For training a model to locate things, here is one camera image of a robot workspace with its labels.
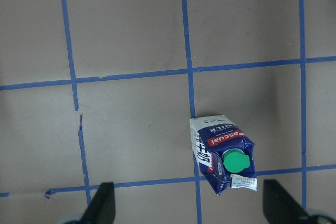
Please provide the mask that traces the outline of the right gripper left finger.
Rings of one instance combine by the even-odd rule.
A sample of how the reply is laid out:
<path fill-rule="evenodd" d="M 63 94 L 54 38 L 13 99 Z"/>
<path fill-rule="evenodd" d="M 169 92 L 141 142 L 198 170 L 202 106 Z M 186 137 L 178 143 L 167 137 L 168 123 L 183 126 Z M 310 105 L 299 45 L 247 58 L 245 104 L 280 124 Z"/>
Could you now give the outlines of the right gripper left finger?
<path fill-rule="evenodd" d="M 102 183 L 78 223 L 114 223 L 115 203 L 114 183 Z"/>

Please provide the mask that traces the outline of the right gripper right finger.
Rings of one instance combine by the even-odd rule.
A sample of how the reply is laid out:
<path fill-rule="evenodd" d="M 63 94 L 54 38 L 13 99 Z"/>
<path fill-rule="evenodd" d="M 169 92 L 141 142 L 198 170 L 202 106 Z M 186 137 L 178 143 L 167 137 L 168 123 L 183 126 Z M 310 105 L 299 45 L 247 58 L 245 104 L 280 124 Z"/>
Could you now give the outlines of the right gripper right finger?
<path fill-rule="evenodd" d="M 268 223 L 311 223 L 308 213 L 275 179 L 264 180 L 263 214 Z"/>

